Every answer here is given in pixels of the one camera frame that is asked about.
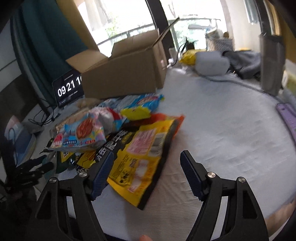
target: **cardboard box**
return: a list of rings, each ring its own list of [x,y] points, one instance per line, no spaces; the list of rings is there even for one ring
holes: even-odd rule
[[[82,74],[85,96],[105,99],[162,88],[168,63],[161,41],[178,20],[161,35],[153,30],[115,43],[110,58],[99,50],[86,50],[67,59]]]

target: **metal screw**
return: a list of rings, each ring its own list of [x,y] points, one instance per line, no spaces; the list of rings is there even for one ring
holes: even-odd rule
[[[57,181],[57,179],[56,179],[55,177],[52,177],[52,178],[49,180],[50,183],[55,183],[56,181]]]
[[[245,183],[246,182],[246,179],[244,177],[239,177],[239,182],[240,183]]]
[[[216,176],[216,174],[213,172],[208,172],[207,176],[210,178],[214,178]]]
[[[86,177],[86,176],[87,176],[87,173],[86,172],[79,173],[79,177]]]

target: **barcode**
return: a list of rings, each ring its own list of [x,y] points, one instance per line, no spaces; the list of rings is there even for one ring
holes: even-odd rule
[[[163,142],[166,133],[158,133],[155,135],[154,142],[150,148],[148,156],[161,156],[163,152]]]

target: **bed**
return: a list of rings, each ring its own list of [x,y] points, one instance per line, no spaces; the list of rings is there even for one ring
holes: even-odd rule
[[[142,234],[153,240],[186,240],[202,202],[193,196],[180,166],[183,150],[221,178],[245,177],[265,218],[293,200],[296,150],[275,109],[277,100],[233,83],[211,82],[184,69],[169,69],[159,92],[165,100],[158,112],[186,118],[144,211],[110,186],[92,202],[106,234],[124,240],[138,240]],[[66,170],[59,179],[75,175],[75,170]],[[71,198],[67,201],[69,215],[74,217]],[[226,204],[223,198],[213,239],[220,236]]]

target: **teal curtain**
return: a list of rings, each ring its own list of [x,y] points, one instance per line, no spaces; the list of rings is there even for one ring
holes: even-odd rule
[[[25,0],[11,21],[37,86],[48,103],[56,105],[52,82],[71,70],[65,60],[86,50],[86,45],[55,0]]]

